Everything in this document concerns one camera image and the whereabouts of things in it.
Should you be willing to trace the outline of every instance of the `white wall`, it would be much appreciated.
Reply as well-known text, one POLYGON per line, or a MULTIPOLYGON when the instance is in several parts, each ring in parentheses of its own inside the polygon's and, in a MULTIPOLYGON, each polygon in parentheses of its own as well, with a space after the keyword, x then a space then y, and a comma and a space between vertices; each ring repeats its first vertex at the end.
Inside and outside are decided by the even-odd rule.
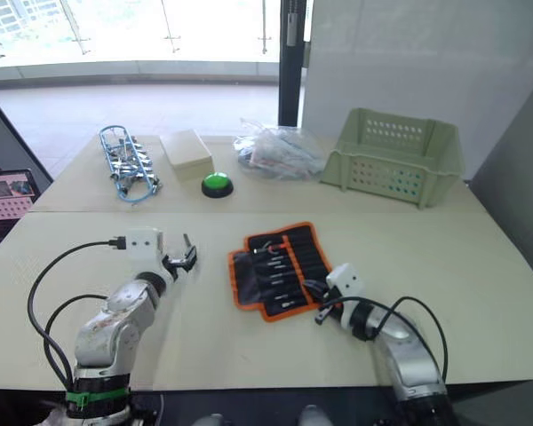
POLYGON ((470 178, 533 89, 533 0, 314 0, 302 125, 353 107, 459 127, 470 178))

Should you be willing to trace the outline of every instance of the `orange trim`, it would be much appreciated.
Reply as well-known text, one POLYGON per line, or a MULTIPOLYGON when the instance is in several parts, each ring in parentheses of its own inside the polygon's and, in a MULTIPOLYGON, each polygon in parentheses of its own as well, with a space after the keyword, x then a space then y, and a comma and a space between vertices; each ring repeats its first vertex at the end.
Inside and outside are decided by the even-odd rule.
POLYGON ((304 294, 306 300, 308 301, 308 304, 305 305, 305 306, 300 306, 299 308, 290 309, 287 312, 282 312, 282 313, 279 313, 277 315, 272 315, 272 316, 267 315, 267 311, 266 311, 265 305, 263 303, 246 304, 246 305, 239 304, 239 297, 238 297, 239 290, 237 288, 237 283, 236 283, 236 279, 235 279, 235 261, 233 259, 233 256, 235 254, 237 254, 237 253, 242 253, 242 252, 245 252, 245 251, 251 251, 251 249, 249 247, 249 240, 251 238, 260 237, 262 235, 269 235, 269 234, 272 234, 272 233, 284 233, 286 231, 289 231, 289 230, 291 230, 293 228, 298 228, 300 226, 308 226, 310 228, 310 232, 312 233, 312 240, 314 241, 314 245, 315 245, 316 249, 318 250, 318 254, 320 255, 320 258, 322 259, 323 264, 326 267, 326 269, 328 271, 331 271, 331 264, 330 264, 330 262, 328 262, 328 259, 326 258, 326 256, 324 255, 324 253, 322 251, 322 248, 320 247, 320 242, 318 241, 318 236, 316 234, 316 230, 314 228, 314 225, 312 225, 311 222, 299 222, 297 224, 285 226, 284 228, 280 228, 280 229, 271 231, 269 233, 257 233, 257 234, 254 234, 254 235, 247 236, 244 239, 244 250, 236 250, 236 251, 233 251, 233 252, 229 253, 229 255, 228 255, 229 275, 230 275, 230 280, 231 280, 231 288, 233 289, 233 298, 235 300, 235 305, 239 309, 242 309, 244 311, 251 311, 251 310, 258 309, 260 311, 260 315, 262 316, 264 321, 266 321, 266 322, 275 322, 277 320, 282 320, 284 318, 288 318, 288 317, 291 317, 293 315, 298 315, 299 313, 302 313, 302 312, 312 311, 313 309, 316 309, 319 306, 319 304, 314 303, 314 301, 312 300, 312 297, 310 297, 310 295, 308 294, 307 290, 304 288, 304 285, 303 285, 304 280, 305 280, 304 279, 304 273, 300 269, 300 266, 299 266, 299 263, 298 263, 298 259, 296 258, 295 254, 294 254, 294 250, 293 250, 293 248, 292 248, 292 246, 290 244, 290 241, 289 241, 289 239, 288 239, 288 237, 286 235, 283 235, 282 239, 284 240, 284 245, 286 246, 285 248, 286 248, 286 250, 289 253, 289 257, 290 257, 290 260, 292 262, 292 266, 294 267, 294 270, 295 270, 295 272, 298 275, 298 281, 300 283, 300 289, 302 290, 302 293, 304 294))
POLYGON ((294 270, 296 271, 296 274, 298 275, 298 282, 300 283, 300 290, 302 290, 302 294, 308 301, 308 304, 315 304, 316 306, 318 306, 319 304, 316 304, 314 300, 312 300, 312 297, 310 297, 310 294, 304 287, 304 281, 306 279, 304 278, 304 273, 302 272, 302 268, 300 268, 300 263, 298 262, 298 259, 296 258, 296 255, 294 254, 294 248, 292 247, 290 240, 288 239, 286 235, 283 235, 282 239, 284 240, 284 243, 286 244, 286 248, 288 250, 288 256, 290 257, 292 265, 294 265, 294 270))

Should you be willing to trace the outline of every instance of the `green push button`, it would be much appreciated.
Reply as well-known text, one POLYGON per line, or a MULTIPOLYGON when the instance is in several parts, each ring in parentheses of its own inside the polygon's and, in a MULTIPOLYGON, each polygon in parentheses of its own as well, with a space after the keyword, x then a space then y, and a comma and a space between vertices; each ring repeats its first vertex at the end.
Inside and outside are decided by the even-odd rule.
POLYGON ((211 173, 202 181, 202 192, 210 198, 227 197, 233 192, 233 182, 225 173, 211 173))

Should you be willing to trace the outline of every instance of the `tool roll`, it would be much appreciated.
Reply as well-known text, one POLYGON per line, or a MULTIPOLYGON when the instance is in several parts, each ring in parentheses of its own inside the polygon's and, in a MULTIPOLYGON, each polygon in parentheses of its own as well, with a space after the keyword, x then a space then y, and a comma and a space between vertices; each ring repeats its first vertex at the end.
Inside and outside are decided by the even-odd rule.
POLYGON ((269 322, 317 308, 304 283, 331 271, 309 222, 248 236, 228 260, 235 304, 269 322))

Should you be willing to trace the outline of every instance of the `blue wire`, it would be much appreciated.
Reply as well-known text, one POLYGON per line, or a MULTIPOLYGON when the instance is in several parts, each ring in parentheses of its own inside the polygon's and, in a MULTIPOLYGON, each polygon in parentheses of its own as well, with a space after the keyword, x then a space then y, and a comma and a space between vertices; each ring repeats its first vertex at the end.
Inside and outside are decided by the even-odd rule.
POLYGON ((126 194, 124 193, 121 184, 118 181, 115 181, 116 194, 118 195, 118 198, 120 198, 121 200, 126 201, 126 202, 136 203, 136 202, 144 201, 146 198, 148 198, 148 197, 150 197, 150 196, 155 194, 155 186, 152 184, 152 182, 150 182, 150 179, 149 179, 149 177, 148 177, 148 175, 146 173, 146 170, 144 169, 144 165, 142 164, 142 160, 139 158, 139 154, 138 154, 138 151, 136 150, 136 146, 134 146, 134 141, 132 140, 132 138, 130 137, 130 135, 128 133, 128 130, 125 129, 124 126, 111 125, 111 126, 104 127, 99 132, 100 143, 101 143, 101 145, 103 147, 103 150, 105 151, 105 157, 107 157, 108 167, 110 168, 110 171, 112 173, 115 173, 115 169, 113 168, 113 164, 110 161, 110 156, 109 156, 109 152, 112 151, 113 147, 110 146, 107 143, 107 141, 105 140, 104 133, 106 131, 114 130, 114 129, 121 129, 123 131, 124 138, 125 138, 125 142, 124 143, 126 145, 129 144, 131 146, 132 152, 134 153, 134 156, 136 157, 136 160, 137 160, 137 162, 139 164, 139 170, 127 173, 127 174, 125 174, 123 176, 128 177, 128 176, 136 175, 139 172, 141 172, 142 175, 143 175, 144 181, 146 182, 146 185, 147 185, 147 193, 144 196, 142 196, 140 198, 137 198, 137 199, 134 199, 134 200, 131 200, 130 198, 126 198, 126 194))

